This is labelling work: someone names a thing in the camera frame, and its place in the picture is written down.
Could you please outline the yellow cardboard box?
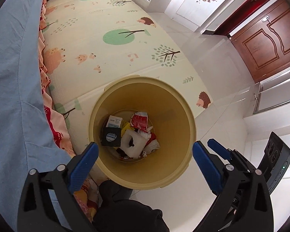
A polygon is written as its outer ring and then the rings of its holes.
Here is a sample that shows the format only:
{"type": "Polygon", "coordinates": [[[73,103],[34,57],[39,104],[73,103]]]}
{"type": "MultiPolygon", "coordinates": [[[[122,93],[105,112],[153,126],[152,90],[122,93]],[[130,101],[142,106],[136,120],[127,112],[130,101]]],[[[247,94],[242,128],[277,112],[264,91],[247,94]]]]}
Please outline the yellow cardboard box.
{"type": "Polygon", "coordinates": [[[127,130],[134,131],[134,128],[131,127],[130,122],[125,122],[121,128],[121,137],[126,133],[127,130]]]}

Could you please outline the yellow trash bin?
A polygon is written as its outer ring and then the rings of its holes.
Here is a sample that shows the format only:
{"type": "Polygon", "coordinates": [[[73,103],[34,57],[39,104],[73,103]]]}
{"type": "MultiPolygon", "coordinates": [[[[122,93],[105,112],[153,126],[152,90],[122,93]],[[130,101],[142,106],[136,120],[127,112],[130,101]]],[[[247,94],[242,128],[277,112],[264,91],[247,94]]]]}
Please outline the yellow trash bin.
{"type": "Polygon", "coordinates": [[[91,112],[89,139],[97,166],[116,183],[136,190],[163,188],[188,168],[196,139],[184,97],[156,78],[130,76],[105,87],[91,112]]]}

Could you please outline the white low cabinet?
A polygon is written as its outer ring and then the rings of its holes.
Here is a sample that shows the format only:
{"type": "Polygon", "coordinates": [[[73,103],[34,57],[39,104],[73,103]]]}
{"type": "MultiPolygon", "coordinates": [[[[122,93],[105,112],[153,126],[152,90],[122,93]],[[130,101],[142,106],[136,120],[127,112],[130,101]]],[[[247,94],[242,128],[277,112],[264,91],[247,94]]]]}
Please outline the white low cabinet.
{"type": "Polygon", "coordinates": [[[165,14],[188,28],[196,31],[215,12],[224,9],[233,0],[171,0],[165,14]]]}

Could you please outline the brown wooden door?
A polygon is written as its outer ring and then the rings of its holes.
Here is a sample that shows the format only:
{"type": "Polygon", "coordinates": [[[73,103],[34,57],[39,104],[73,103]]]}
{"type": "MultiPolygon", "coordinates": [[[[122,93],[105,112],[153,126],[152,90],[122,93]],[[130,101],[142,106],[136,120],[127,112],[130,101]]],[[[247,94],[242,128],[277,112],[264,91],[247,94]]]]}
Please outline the brown wooden door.
{"type": "Polygon", "coordinates": [[[277,0],[231,36],[254,82],[290,67],[290,7],[277,0]]]}

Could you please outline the blue bed sheet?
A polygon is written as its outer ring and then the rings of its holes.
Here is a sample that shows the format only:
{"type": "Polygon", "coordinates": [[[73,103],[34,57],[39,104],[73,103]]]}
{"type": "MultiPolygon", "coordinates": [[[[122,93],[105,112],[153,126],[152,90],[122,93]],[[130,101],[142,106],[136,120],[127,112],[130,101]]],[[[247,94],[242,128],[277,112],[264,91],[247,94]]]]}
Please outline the blue bed sheet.
{"type": "Polygon", "coordinates": [[[38,61],[42,0],[6,0],[0,9],[0,214],[12,228],[31,169],[69,162],[44,111],[38,61]]]}

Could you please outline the blue white small box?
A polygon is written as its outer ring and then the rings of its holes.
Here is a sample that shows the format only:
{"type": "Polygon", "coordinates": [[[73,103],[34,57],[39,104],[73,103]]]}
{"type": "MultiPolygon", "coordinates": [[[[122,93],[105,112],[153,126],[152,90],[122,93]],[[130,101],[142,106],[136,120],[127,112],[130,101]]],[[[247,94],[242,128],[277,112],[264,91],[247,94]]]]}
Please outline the blue white small box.
{"type": "Polygon", "coordinates": [[[122,121],[123,121],[122,117],[110,115],[106,123],[106,127],[120,128],[122,121]]]}

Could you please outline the white tissue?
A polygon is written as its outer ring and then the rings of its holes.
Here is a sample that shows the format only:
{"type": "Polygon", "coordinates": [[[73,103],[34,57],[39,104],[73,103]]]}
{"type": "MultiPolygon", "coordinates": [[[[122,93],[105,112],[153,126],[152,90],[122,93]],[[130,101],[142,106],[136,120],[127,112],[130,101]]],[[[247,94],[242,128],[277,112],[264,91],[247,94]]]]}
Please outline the white tissue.
{"type": "Polygon", "coordinates": [[[146,139],[147,141],[151,138],[151,130],[152,130],[153,126],[148,127],[145,131],[139,129],[138,130],[138,134],[141,135],[144,139],[146,139]]]}

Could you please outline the black square package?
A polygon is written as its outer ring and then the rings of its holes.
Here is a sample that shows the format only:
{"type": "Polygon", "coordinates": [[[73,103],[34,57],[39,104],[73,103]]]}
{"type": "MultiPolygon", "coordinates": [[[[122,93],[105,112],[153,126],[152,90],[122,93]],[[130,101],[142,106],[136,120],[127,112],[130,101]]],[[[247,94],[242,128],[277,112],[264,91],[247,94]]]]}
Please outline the black square package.
{"type": "Polygon", "coordinates": [[[101,144],[107,147],[120,147],[121,128],[104,127],[102,129],[101,144]]]}

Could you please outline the cartoon foam play mat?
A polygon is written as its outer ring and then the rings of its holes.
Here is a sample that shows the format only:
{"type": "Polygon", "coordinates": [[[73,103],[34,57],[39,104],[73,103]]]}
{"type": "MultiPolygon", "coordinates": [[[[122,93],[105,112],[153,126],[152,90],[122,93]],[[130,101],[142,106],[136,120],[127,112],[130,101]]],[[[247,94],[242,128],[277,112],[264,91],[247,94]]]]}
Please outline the cartoon foam play mat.
{"type": "Polygon", "coordinates": [[[133,74],[174,87],[198,116],[212,97],[180,47],[132,0],[48,0],[43,62],[73,150],[88,144],[91,110],[111,82],[133,74]]]}

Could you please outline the red snack bag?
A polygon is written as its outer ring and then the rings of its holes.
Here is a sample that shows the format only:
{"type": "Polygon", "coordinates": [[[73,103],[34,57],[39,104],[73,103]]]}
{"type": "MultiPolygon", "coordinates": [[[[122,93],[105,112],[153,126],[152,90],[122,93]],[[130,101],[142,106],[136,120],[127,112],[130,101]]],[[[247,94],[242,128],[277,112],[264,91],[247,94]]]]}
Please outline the red snack bag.
{"type": "Polygon", "coordinates": [[[148,128],[148,114],[146,112],[136,112],[132,115],[130,125],[133,128],[146,131],[148,128]]]}

